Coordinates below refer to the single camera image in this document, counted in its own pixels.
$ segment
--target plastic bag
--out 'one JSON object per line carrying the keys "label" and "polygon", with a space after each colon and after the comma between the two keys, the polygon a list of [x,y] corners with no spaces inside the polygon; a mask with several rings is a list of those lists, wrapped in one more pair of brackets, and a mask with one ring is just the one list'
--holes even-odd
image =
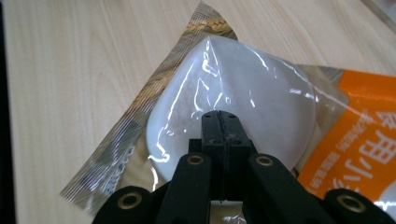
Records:
{"label": "plastic bag", "polygon": [[[189,139],[200,138],[200,117],[211,110],[238,116],[258,151],[301,172],[299,180],[308,190],[344,172],[345,167],[336,168],[339,158],[318,159],[333,155],[323,149],[323,141],[348,113],[372,120],[351,106],[350,92],[336,88],[345,83],[345,71],[293,65],[235,39],[219,13],[201,3],[172,52],[62,195],[95,214],[120,187],[154,191],[171,179]],[[394,116],[394,110],[387,113]],[[318,178],[325,161],[332,166]],[[332,168],[339,172],[330,173]],[[241,204],[213,203],[211,221],[245,223]]]}

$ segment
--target wood grain surface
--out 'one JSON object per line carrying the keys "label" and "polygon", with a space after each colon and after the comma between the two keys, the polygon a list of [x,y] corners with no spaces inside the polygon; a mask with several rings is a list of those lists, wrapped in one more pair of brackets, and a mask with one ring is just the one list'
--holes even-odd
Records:
{"label": "wood grain surface", "polygon": [[[293,63],[396,75],[396,35],[358,0],[205,1]],[[178,41],[199,0],[5,0],[19,223],[89,223],[59,196]]]}

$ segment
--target metal bolt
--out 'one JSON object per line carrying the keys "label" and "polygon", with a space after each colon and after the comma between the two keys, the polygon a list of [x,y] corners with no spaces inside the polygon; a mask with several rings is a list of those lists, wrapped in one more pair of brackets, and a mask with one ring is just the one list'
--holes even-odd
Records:
{"label": "metal bolt", "polygon": [[200,156],[190,156],[187,158],[187,162],[191,165],[199,165],[204,163],[204,158]]}
{"label": "metal bolt", "polygon": [[256,158],[256,162],[262,166],[271,166],[272,164],[274,164],[274,162],[265,156],[260,156],[258,158]]}
{"label": "metal bolt", "polygon": [[131,209],[137,207],[142,202],[142,195],[139,192],[130,192],[119,198],[120,209]]}
{"label": "metal bolt", "polygon": [[338,195],[337,202],[352,212],[362,213],[366,210],[364,203],[346,194]]}

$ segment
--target wooden table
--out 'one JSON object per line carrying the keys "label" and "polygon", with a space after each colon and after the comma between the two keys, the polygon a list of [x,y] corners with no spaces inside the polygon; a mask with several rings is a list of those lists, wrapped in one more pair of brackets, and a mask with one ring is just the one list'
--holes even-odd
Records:
{"label": "wooden table", "polygon": [[[89,223],[59,192],[178,41],[199,0],[6,0],[19,223]],[[396,75],[396,34],[358,0],[207,0],[293,63]]]}

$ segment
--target orange label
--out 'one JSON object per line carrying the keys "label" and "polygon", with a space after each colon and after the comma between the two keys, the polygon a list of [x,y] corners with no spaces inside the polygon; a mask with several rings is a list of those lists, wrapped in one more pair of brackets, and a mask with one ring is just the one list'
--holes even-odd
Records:
{"label": "orange label", "polygon": [[338,88],[349,98],[346,112],[298,179],[319,198],[344,188],[378,200],[396,181],[396,78],[345,71]]}

